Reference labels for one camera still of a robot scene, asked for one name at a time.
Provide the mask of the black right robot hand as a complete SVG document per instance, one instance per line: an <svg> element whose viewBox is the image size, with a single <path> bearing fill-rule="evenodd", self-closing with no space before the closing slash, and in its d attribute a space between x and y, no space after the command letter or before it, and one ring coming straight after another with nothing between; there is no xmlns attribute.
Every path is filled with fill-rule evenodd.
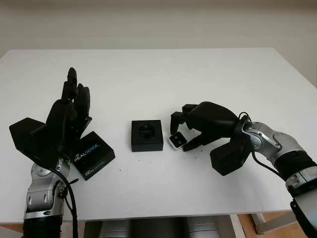
<svg viewBox="0 0 317 238"><path fill-rule="evenodd" d="M193 150L221 138L230 138L239 118L229 109L212 102L185 104L181 112L171 114L170 134L175 134L181 124L201 134L187 142L183 151Z"/></svg>

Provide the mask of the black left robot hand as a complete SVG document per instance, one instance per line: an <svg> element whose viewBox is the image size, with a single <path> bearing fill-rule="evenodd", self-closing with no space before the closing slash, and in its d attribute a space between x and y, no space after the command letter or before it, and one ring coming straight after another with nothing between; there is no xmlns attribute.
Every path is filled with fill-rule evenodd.
<svg viewBox="0 0 317 238"><path fill-rule="evenodd" d="M62 157L72 159L81 135L91 122L90 89L77 82L77 72L70 68L61 98L50 110L46 125L52 146Z"/></svg>

